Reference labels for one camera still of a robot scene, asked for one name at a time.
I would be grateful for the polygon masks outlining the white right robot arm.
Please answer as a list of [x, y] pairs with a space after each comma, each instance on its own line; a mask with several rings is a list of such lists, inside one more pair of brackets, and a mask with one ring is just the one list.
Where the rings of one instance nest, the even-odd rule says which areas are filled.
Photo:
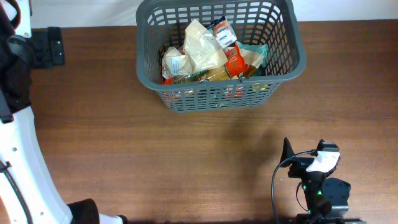
[[[193, 30], [182, 23], [135, 27], [127, 37], [116, 28], [78, 28], [76, 39], [110, 53], [117, 42], [136, 47], [137, 75], [176, 113], [240, 108], [263, 104], [284, 81], [302, 71], [305, 54], [298, 32], [282, 24], [236, 26], [232, 38], [217, 37], [214, 28]], [[348, 211], [349, 183], [332, 177], [340, 153], [320, 141], [316, 149], [294, 153], [284, 141], [279, 167], [299, 178], [307, 212], [298, 223], [343, 223]]]

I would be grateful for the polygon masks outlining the teal wet wipes packet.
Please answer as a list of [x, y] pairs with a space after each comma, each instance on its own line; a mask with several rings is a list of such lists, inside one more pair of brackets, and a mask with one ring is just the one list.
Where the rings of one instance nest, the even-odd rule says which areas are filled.
[[267, 53], [269, 51], [267, 44], [265, 44], [265, 45], [248, 45], [248, 44], [243, 44], [243, 43], [237, 42], [237, 45], [238, 45], [239, 49], [246, 49], [246, 50], [250, 50], [250, 51], [262, 54], [264, 56], [264, 60], [261, 64], [261, 66], [262, 67], [266, 66]]

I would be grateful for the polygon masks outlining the beige snack bag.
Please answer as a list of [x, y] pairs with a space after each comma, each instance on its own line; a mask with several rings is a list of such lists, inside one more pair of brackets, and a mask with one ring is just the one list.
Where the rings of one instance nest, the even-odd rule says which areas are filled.
[[245, 64], [249, 66], [249, 69], [243, 73], [243, 76], [245, 78], [249, 78], [258, 71], [264, 60], [264, 56], [246, 49], [240, 49], [240, 54], [243, 57]]

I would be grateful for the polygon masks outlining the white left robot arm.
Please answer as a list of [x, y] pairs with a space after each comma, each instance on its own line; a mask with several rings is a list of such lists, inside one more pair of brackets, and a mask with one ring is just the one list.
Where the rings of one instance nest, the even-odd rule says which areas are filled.
[[1, 1], [1, 199], [11, 223], [127, 223], [94, 200], [65, 203], [37, 140], [30, 73], [65, 64], [59, 27], [32, 31], [30, 1]]

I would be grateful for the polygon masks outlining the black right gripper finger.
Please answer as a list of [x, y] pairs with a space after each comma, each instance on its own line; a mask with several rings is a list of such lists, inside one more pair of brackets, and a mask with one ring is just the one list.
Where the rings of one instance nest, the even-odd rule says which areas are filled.
[[293, 155], [294, 152], [292, 146], [290, 145], [290, 141], [287, 137], [285, 137], [283, 142], [282, 155], [280, 157], [280, 167], [286, 168], [291, 166], [292, 163], [294, 163], [294, 159], [292, 159]]
[[339, 147], [333, 142], [327, 142], [321, 139], [317, 145], [317, 151], [339, 152]]

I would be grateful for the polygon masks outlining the San Remo spaghetti packet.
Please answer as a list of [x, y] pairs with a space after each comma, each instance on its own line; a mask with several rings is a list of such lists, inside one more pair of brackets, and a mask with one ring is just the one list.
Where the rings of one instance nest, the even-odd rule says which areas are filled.
[[228, 61], [220, 68], [206, 70], [191, 75], [177, 75], [174, 77], [165, 78], [162, 84], [171, 85], [179, 83], [202, 82], [205, 80], [214, 82], [222, 80], [234, 80], [243, 77], [243, 73], [249, 69], [249, 66], [245, 64], [237, 43], [235, 43], [234, 47], [227, 47], [225, 49], [225, 54]]

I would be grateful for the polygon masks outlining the Kleenex tissue multipack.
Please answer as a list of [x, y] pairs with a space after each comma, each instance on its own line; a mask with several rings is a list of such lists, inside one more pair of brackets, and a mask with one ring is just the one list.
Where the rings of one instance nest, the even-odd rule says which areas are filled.
[[225, 16], [211, 22], [207, 27], [223, 49], [237, 41], [236, 34]]

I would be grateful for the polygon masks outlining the beige paper bag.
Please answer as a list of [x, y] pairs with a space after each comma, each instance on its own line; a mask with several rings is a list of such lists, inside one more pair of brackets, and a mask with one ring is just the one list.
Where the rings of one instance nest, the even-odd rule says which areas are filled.
[[169, 47], [162, 58], [162, 76], [166, 79], [192, 75], [219, 68], [228, 61], [222, 46], [197, 20], [185, 29], [181, 49]]

